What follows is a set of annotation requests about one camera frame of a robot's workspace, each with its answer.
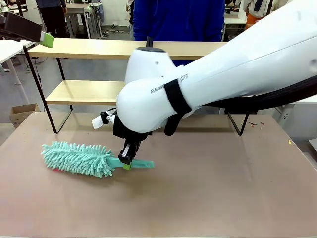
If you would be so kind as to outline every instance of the blue hoodie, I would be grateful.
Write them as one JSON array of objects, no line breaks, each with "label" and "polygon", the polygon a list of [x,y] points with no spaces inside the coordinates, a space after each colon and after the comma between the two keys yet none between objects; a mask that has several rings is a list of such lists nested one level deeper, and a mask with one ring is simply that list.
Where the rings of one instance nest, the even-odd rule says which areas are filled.
[{"label": "blue hoodie", "polygon": [[135,0],[133,13],[137,41],[220,41],[224,0]]}]

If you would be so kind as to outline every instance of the cardboard box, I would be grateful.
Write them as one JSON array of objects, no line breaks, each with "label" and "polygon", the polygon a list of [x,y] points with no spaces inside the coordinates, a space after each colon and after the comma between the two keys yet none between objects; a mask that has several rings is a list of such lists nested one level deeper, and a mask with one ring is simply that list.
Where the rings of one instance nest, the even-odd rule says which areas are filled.
[{"label": "cardboard box", "polygon": [[18,128],[33,112],[40,112],[39,106],[36,103],[13,107],[10,112],[10,120],[14,127]]}]

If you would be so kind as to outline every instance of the shelf board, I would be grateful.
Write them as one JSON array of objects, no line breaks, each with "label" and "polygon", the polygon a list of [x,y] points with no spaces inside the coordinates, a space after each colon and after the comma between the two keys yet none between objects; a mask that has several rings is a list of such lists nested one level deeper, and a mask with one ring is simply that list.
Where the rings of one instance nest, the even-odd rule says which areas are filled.
[{"label": "shelf board", "polygon": [[[173,60],[197,60],[224,44],[225,42],[155,41],[153,47],[167,51]],[[34,57],[128,59],[133,50],[145,45],[145,41],[55,38],[52,48],[37,45],[29,50],[29,54]]]},{"label": "shelf board", "polygon": [[46,98],[47,104],[116,105],[124,87],[118,81],[63,80]]}]

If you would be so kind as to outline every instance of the white robotic arm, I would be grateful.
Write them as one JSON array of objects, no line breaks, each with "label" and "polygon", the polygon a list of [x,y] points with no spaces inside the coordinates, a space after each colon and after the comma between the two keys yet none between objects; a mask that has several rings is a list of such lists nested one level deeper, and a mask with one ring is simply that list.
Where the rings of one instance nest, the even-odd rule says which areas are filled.
[{"label": "white robotic arm", "polygon": [[[316,0],[296,0],[186,66],[175,67],[160,49],[136,49],[128,63],[127,84],[117,97],[114,134],[119,120],[120,127],[129,131],[129,136],[119,133],[126,139],[126,149],[134,136],[165,126],[180,113],[179,108],[186,107],[184,100],[194,110],[223,99],[273,92],[316,76],[315,9]],[[174,80],[176,87],[167,92],[166,86]]]}]

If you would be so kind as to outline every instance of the teal handle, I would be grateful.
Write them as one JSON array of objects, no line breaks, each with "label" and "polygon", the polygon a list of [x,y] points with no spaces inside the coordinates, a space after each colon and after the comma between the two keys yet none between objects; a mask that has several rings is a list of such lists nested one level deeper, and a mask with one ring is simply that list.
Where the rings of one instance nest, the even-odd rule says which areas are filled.
[{"label": "teal handle", "polygon": [[[107,158],[107,163],[112,168],[122,168],[123,163],[119,158]],[[132,168],[154,168],[154,161],[151,160],[132,160]]]}]

